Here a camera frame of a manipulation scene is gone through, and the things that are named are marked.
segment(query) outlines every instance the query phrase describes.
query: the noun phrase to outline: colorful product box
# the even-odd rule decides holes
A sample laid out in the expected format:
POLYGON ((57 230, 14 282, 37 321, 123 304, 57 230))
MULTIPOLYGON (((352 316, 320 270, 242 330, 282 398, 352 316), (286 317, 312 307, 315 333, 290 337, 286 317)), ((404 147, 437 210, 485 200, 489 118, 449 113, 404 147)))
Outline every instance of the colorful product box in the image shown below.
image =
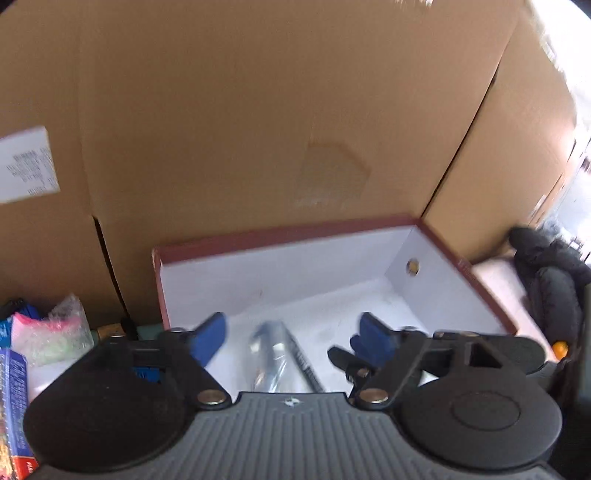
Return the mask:
POLYGON ((8 348, 0 349, 0 480, 23 480, 37 461, 22 431, 28 405, 27 361, 8 348))

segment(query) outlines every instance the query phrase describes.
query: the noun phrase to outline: clear plastic bag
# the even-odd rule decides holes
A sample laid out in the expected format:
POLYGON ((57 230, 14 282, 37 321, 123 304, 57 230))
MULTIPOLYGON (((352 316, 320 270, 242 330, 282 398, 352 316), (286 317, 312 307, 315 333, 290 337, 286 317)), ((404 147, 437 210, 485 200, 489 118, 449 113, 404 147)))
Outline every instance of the clear plastic bag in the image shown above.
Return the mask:
POLYGON ((45 320, 20 313, 12 317, 12 350, 24 355, 30 367, 78 359, 93 346, 80 300, 70 295, 45 320))

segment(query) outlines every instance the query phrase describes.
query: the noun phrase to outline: gray ribbed surface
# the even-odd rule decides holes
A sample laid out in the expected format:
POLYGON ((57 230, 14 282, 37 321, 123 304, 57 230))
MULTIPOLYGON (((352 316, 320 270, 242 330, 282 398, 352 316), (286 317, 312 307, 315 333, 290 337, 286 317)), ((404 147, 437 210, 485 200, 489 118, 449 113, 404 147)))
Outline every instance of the gray ribbed surface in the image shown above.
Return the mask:
POLYGON ((381 413, 343 394, 245 393, 228 410, 197 415, 183 440, 157 460, 123 472, 65 473, 43 467, 31 480, 550 480, 542 467, 510 475, 456 472, 409 446, 381 413))

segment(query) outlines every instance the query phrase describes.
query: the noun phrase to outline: metal rivet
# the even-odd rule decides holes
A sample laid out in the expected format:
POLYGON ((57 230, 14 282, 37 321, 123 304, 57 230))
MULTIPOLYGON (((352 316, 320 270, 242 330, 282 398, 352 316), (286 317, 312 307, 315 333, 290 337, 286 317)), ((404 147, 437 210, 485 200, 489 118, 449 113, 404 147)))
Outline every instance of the metal rivet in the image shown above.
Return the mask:
POLYGON ((204 405, 219 405, 226 400, 226 394, 221 390, 203 390, 198 393, 197 400, 204 405))
POLYGON ((368 388, 359 392, 359 398, 367 403, 384 403, 388 399, 388 393, 381 388, 368 388))
POLYGON ((407 273, 412 275, 413 277, 417 275, 420 265, 418 264, 418 260, 416 258, 411 258, 407 262, 407 273))

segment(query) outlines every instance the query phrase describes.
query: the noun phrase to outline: orange object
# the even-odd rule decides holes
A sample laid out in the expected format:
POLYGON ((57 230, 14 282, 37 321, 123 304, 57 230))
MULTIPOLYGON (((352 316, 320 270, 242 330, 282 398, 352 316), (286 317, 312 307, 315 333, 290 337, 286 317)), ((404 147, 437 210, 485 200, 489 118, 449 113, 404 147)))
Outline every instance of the orange object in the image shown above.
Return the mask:
POLYGON ((566 342, 556 342, 552 345, 552 351, 558 360, 562 360, 569 354, 569 344, 566 342))

